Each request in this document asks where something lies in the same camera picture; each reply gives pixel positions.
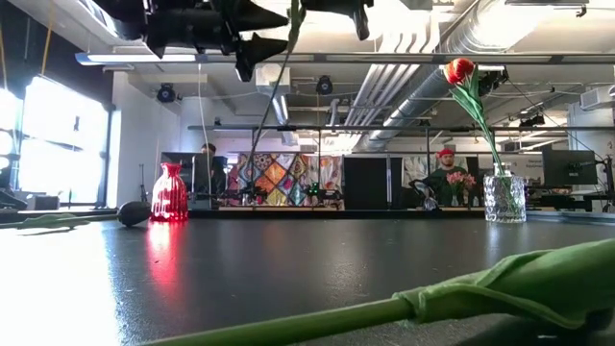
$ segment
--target desk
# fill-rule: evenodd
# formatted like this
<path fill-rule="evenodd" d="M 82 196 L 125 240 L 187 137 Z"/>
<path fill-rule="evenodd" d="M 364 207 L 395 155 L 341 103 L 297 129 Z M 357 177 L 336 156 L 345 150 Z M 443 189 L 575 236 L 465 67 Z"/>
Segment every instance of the desk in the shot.
<path fill-rule="evenodd" d="M 71 232 L 0 233 L 3 345 L 136 345 L 332 309 L 478 271 L 499 259 L 615 236 L 613 226 L 482 219 L 116 222 Z M 507 316 L 412 329 L 389 324 L 302 345 L 612 345 L 558 339 Z"/>
<path fill-rule="evenodd" d="M 337 211 L 334 207 L 220 207 L 221 211 Z"/>

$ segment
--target black monitor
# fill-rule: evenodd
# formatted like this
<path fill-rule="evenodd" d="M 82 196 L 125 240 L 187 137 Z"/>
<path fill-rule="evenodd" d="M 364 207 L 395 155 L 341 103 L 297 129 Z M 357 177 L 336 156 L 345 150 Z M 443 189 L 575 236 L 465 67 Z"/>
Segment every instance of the black monitor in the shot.
<path fill-rule="evenodd" d="M 173 162 L 182 165 L 180 171 L 180 178 L 185 183 L 188 190 L 192 187 L 192 158 L 196 153 L 168 153 L 163 152 L 160 154 L 160 162 Z"/>
<path fill-rule="evenodd" d="M 595 154 L 591 150 L 545 150 L 542 167 L 547 186 L 598 183 Z"/>
<path fill-rule="evenodd" d="M 209 192 L 207 154 L 163 152 L 161 153 L 161 161 L 174 162 L 182 165 L 180 178 L 184 181 L 188 191 L 192 191 L 192 188 L 194 188 L 193 192 Z M 209 168 L 213 169 L 213 164 L 219 161 L 226 162 L 226 158 L 210 157 Z"/>

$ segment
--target man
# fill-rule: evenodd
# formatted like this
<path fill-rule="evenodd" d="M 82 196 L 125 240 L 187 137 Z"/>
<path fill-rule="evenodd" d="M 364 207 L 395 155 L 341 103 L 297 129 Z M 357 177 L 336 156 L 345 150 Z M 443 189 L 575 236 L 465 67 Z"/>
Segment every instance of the man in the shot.
<path fill-rule="evenodd" d="M 456 172 L 468 174 L 468 172 L 455 166 L 455 153 L 451 149 L 443 149 L 437 153 L 440 159 L 440 167 L 431 172 L 429 179 L 432 181 L 433 189 L 438 199 L 438 203 L 443 206 L 450 206 L 453 202 L 453 189 L 446 180 L 447 175 Z M 463 201 L 463 196 L 457 196 L 457 201 Z"/>
<path fill-rule="evenodd" d="M 209 154 L 210 162 L 210 184 L 211 194 L 220 194 L 226 190 L 226 174 L 224 173 L 224 167 L 222 167 L 217 161 L 213 160 L 215 156 L 216 147 L 211 143 L 205 143 L 201 147 L 201 154 Z"/>

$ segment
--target colorful quilt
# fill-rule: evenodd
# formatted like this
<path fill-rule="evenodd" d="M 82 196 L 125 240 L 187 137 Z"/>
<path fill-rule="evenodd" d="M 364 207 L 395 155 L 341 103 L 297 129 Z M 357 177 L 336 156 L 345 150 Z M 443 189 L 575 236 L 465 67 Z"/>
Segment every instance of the colorful quilt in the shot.
<path fill-rule="evenodd" d="M 256 186 L 267 191 L 263 204 L 268 206 L 310 206 L 304 190 L 318 181 L 320 186 L 341 191 L 340 157 L 318 157 L 301 154 L 264 154 L 254 156 L 254 173 L 247 164 L 249 154 L 240 154 L 237 164 L 237 184 L 245 187 L 253 179 Z"/>

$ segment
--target bright window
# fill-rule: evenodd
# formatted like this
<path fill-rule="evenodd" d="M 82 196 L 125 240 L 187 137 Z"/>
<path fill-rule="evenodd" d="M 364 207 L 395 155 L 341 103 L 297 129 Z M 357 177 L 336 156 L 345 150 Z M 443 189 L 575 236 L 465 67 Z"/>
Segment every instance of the bright window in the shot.
<path fill-rule="evenodd" d="M 95 203 L 103 178 L 108 114 L 65 86 L 35 77 L 26 87 L 19 165 L 22 190 Z"/>
<path fill-rule="evenodd" d="M 12 93 L 0 88 L 0 129 L 14 129 L 18 105 L 19 100 Z"/>

